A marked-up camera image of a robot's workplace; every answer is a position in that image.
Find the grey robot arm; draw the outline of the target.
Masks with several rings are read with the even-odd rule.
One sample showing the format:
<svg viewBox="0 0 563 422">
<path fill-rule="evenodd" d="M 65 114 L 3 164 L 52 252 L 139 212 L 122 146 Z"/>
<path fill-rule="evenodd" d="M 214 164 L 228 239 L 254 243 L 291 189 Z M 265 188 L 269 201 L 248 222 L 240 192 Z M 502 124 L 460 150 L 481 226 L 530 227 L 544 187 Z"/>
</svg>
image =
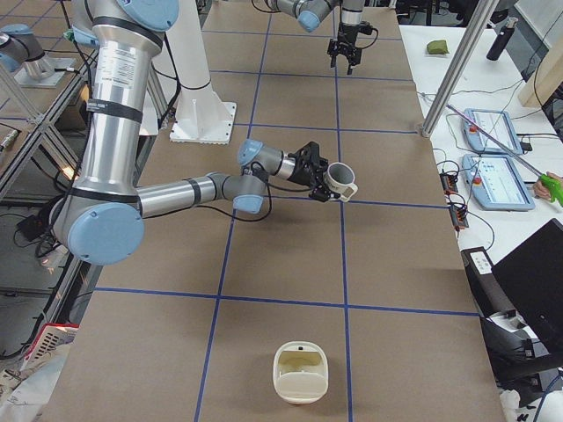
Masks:
<svg viewBox="0 0 563 422">
<path fill-rule="evenodd" d="M 81 171 L 67 197 L 52 213 L 57 240 L 85 262 L 107 266 L 130 256 L 140 245 L 144 220 L 229 200 L 260 218 L 269 178 L 296 184 L 314 200 L 327 201 L 328 162 L 310 142 L 293 153 L 247 140 L 238 152 L 241 172 L 212 172 L 198 178 L 137 187 L 135 153 L 143 119 L 150 65 L 165 33 L 179 15 L 175 1 L 76 1 L 76 31 L 99 46 L 98 65 L 87 109 L 91 129 Z"/>
<path fill-rule="evenodd" d="M 299 25 L 308 33 L 314 32 L 335 8 L 339 8 L 339 24 L 335 38 L 330 39 L 327 54 L 331 58 L 330 67 L 336 66 L 337 58 L 342 55 L 347 59 L 347 74 L 351 75 L 354 68 L 361 63 L 362 51 L 368 46 L 356 45 L 359 33 L 371 35 L 376 28 L 362 19 L 364 1 L 336 0 L 272 0 L 264 2 L 265 9 L 257 7 L 265 13 L 285 13 L 295 18 Z"/>
</svg>

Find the person's hand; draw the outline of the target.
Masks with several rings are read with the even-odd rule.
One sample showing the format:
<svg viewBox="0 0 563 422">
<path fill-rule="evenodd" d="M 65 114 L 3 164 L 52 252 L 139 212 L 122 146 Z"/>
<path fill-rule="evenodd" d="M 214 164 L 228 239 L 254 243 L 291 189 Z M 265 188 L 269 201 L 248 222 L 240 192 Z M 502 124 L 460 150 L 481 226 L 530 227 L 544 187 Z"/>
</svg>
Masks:
<svg viewBox="0 0 563 422">
<path fill-rule="evenodd" d="M 559 176 L 555 173 L 549 172 L 549 171 L 547 172 L 547 175 L 550 178 L 553 178 L 553 179 L 557 180 L 560 184 L 562 184 L 562 177 L 561 176 Z M 549 192 L 549 189 L 543 184 L 543 182 L 540 179 L 538 179 L 536 181 L 536 183 L 533 185 L 533 192 L 540 199 L 549 200 L 551 198 L 551 194 Z"/>
</svg>

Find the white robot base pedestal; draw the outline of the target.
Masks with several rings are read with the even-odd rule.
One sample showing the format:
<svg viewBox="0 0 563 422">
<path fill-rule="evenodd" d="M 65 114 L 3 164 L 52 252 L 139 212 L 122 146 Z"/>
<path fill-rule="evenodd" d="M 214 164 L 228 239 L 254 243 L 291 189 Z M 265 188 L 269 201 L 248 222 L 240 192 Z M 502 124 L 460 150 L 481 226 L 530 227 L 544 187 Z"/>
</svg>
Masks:
<svg viewBox="0 0 563 422">
<path fill-rule="evenodd" d="M 167 35 L 180 83 L 171 139 L 227 144 L 237 105 L 223 102 L 213 89 L 195 1 L 179 2 L 179 17 Z"/>
</svg>

